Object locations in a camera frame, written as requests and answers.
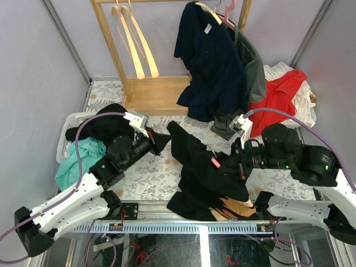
pink hanger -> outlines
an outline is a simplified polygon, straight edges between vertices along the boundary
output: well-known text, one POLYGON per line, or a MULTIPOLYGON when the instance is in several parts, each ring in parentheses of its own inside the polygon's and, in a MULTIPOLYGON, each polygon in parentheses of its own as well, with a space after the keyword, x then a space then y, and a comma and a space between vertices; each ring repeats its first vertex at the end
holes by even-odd
POLYGON ((235 25, 229 21, 229 12, 232 11, 236 7, 236 3, 238 0, 232 0, 231 5, 226 5, 225 6, 225 16, 218 15, 221 18, 221 21, 227 25, 229 28, 235 30, 235 25))

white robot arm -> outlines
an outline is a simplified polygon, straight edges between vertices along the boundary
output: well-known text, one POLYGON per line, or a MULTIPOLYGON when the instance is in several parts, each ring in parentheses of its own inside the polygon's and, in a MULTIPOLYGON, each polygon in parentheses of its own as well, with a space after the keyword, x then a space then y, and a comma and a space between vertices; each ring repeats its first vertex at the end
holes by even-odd
POLYGON ((264 145, 252 146, 252 122, 243 115, 236 117, 230 128, 240 136, 233 148, 246 177, 252 169, 290 169, 294 179, 319 190, 332 202, 295 201, 262 191, 255 202, 257 210, 317 225, 336 239, 356 245, 356 194, 330 150, 303 145, 294 130, 281 124, 266 127, 264 145))
POLYGON ((83 175, 80 185, 72 185, 31 210, 21 207, 15 212, 15 225, 41 214, 16 230, 28 256, 43 253, 55 240, 82 223, 103 217, 115 219, 121 212, 121 201, 108 189, 124 178, 123 172, 136 161, 148 152, 159 155, 171 140, 171 136, 146 127, 148 117, 144 115, 125 112, 124 118, 138 133, 134 142, 127 136, 118 136, 106 155, 83 175), (53 204, 57 205, 43 212, 53 204))

white wall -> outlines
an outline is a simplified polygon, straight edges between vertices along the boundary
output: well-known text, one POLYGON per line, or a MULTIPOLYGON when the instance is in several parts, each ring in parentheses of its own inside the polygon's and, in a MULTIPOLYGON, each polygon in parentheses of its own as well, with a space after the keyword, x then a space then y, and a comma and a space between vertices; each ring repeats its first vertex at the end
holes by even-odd
MULTIPOLYGON (((0 8, 0 233, 14 212, 53 196, 64 120, 77 112, 86 83, 41 1, 2 0, 0 8)), ((26 255, 15 233, 0 258, 26 255)), ((13 265, 24 266, 24 263, 13 265)))
MULTIPOLYGON (((103 35, 89 0, 52 0, 72 42, 92 77, 115 76, 103 35)), ((203 1, 213 8, 219 1, 203 1)), ((182 11, 187 2, 133 3, 133 13, 152 50, 161 75, 187 73, 181 60, 173 58, 176 36, 182 11)), ((217 12, 224 13, 223 0, 217 12)), ((279 61, 289 64, 301 44, 323 0, 253 0, 245 33, 260 52, 264 63, 273 65, 279 61)), ((128 76, 135 76, 133 63, 116 32, 110 16, 113 4, 104 4, 117 48, 122 55, 128 76)), ((242 0, 231 13, 237 23, 242 0)), ((145 73, 149 76, 148 67, 145 73)))
MULTIPOLYGON (((356 177, 356 1, 335 1, 329 15, 301 58, 317 96, 314 128, 332 142, 356 177)), ((317 144, 306 133, 307 141, 317 144)))

teal cloth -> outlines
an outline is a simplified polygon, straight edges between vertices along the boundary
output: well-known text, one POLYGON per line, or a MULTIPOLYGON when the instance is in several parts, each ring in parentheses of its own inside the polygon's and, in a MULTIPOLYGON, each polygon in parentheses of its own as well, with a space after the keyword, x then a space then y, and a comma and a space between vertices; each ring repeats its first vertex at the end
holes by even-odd
MULTIPOLYGON (((79 155, 82 160, 83 174, 99 159, 105 156, 106 146, 102 141, 87 138, 78 142, 79 155)), ((75 184, 79 178, 79 163, 76 155, 75 143, 69 148, 69 158, 63 160, 57 171, 55 181, 63 191, 75 184)))

navy t-shirt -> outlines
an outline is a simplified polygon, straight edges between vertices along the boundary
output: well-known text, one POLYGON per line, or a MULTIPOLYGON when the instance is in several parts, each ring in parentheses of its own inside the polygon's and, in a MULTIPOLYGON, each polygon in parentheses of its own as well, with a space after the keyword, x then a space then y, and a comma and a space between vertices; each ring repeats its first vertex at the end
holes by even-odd
POLYGON ((174 51, 183 60, 192 80, 177 104, 188 107, 188 116, 214 120, 224 114, 248 109, 246 70, 226 26, 195 2, 184 8, 174 51))

